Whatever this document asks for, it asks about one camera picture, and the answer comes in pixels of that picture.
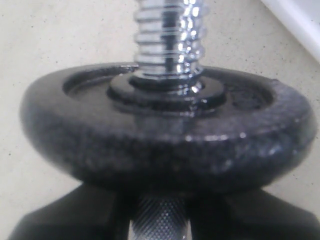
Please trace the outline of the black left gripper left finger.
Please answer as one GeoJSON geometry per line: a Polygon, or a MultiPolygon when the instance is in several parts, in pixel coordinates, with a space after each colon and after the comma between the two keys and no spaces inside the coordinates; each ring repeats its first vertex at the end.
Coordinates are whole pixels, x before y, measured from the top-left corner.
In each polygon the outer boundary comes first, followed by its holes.
{"type": "Polygon", "coordinates": [[[25,215],[10,240],[126,240],[134,198],[82,184],[25,215]]]}

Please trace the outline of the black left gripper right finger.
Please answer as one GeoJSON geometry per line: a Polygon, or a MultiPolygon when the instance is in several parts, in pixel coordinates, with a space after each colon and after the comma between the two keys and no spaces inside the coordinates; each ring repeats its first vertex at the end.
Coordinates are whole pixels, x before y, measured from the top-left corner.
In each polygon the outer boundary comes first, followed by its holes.
{"type": "Polygon", "coordinates": [[[194,240],[318,240],[320,222],[262,189],[197,195],[187,204],[194,240]]]}

